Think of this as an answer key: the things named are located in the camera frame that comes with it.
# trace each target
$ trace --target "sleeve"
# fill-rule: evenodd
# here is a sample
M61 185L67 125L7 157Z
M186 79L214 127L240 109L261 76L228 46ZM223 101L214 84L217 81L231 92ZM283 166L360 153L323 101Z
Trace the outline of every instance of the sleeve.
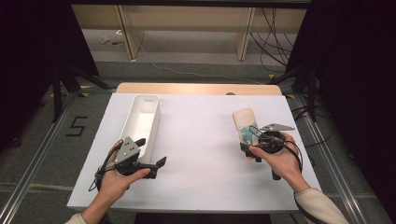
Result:
M313 223L348 223L338 207L318 189L294 194L297 207Z
M74 214L70 219L64 224L87 224L82 218L81 213Z

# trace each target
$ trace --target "printed number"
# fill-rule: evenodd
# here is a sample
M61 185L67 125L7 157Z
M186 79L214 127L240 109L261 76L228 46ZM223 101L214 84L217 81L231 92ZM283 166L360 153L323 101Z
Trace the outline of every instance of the printed number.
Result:
M77 120L78 119L87 119L88 117L82 117L82 116L76 116L75 118L74 118L74 120L73 120L73 123L72 123L72 125L70 126L70 128L71 129L79 129L79 133L68 133L66 136L67 137L76 137L76 136L78 136L78 137L80 137L81 135L82 135L82 132L84 131L84 129L85 129L85 126L82 126L82 125L76 125L76 122L77 122Z

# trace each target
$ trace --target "hand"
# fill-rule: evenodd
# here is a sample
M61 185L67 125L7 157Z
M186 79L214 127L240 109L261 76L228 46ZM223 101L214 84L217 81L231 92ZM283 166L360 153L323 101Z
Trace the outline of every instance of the hand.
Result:
M119 140L113 148L121 143L122 140ZM116 159L116 154L114 152L107 163L113 162ZM90 206L81 213L82 218L87 223L99 223L110 206L122 197L125 190L136 180L148 175L149 172L149 168L139 170L132 175L122 175L116 169L105 172L99 193L93 199Z
M119 140L114 146L119 146L122 144L122 140ZM113 152L107 164L113 162L116 159L117 151ZM132 175L122 175L116 169L105 172L101 188L99 190L99 195L110 200L114 203L125 193L125 190L134 183L136 180L141 179L145 175L148 175L150 169L142 169L137 171Z
M286 146L291 148L294 152L298 154L296 146L293 144L294 139L287 133L281 133ZM279 152L275 154L266 153L259 147L250 147L250 151L256 156L265 159L271 166L273 171L284 178L295 192L303 191L304 189L309 189L309 185L305 182L298 165L296 158L285 148L282 148Z

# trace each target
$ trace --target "white tabletop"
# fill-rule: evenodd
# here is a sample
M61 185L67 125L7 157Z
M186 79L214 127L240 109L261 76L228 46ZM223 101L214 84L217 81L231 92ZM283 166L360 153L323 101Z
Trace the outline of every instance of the white tabletop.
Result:
M112 208L145 212L274 213L298 210L283 179L272 179L265 162L240 150L233 112L251 107L259 126L296 127L284 96L160 94L161 119L151 163L166 156L156 179L142 179ZM114 93L78 177L68 207L87 207L93 176L120 137L135 94ZM303 175L320 189L298 130L288 131L303 153Z

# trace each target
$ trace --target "small box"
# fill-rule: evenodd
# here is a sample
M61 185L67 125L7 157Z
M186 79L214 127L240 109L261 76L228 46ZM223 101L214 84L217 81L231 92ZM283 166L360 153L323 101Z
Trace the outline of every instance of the small box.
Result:
M120 139L125 139L127 136L134 141L146 138L146 144L140 147L138 159L142 163L150 163L160 115L158 95L139 94L134 97Z

